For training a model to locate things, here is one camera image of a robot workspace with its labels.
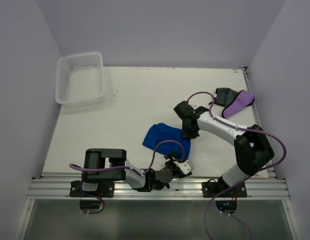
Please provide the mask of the blue towel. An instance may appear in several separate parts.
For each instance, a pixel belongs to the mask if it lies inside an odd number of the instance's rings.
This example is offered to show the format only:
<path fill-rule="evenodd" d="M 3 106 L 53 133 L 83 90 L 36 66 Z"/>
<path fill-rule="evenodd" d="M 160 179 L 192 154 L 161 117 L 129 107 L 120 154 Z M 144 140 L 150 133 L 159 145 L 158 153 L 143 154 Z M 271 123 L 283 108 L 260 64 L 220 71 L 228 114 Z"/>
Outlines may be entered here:
<path fill-rule="evenodd" d="M 183 137 L 181 129 L 171 127 L 165 123 L 153 124 L 146 133 L 142 145 L 154 150 L 157 144 L 168 140 L 180 143 L 184 148 L 184 158 L 189 158 L 191 151 L 191 140 Z M 162 155 L 168 155 L 171 152 L 176 152 L 178 159 L 181 159 L 183 155 L 182 147 L 174 142 L 165 142 L 161 144 L 156 149 L 156 152 Z"/>

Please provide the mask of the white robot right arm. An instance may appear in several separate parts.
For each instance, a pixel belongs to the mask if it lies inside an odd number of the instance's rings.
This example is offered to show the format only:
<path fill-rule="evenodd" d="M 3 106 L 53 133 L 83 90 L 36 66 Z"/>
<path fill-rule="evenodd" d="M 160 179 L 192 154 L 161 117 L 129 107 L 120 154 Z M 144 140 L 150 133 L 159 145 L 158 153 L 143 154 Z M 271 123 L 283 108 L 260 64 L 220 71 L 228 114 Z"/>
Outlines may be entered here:
<path fill-rule="evenodd" d="M 211 133 L 234 147 L 236 164 L 227 170 L 216 182 L 208 181 L 204 189 L 209 193 L 230 196 L 236 184 L 259 172 L 275 156 L 263 129 L 254 124 L 251 127 L 237 125 L 214 115 L 208 108 L 193 108 L 187 101 L 180 102 L 174 112 L 182 120 L 182 136 L 195 139 L 199 131 Z"/>

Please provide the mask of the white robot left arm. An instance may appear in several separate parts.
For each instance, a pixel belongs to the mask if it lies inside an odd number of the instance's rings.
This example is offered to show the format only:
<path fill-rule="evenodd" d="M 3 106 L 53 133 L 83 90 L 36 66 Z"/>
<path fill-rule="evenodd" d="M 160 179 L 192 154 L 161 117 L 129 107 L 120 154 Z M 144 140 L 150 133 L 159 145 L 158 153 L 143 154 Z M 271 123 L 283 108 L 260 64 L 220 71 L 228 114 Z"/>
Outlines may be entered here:
<path fill-rule="evenodd" d="M 123 181 L 138 192 L 160 191 L 169 188 L 173 179 L 182 179 L 192 174 L 193 166 L 177 152 L 164 156 L 166 162 L 160 170 L 139 169 L 127 159 L 123 149 L 89 149 L 85 153 L 81 169 L 81 190 L 87 196 L 98 193 L 101 185 Z"/>

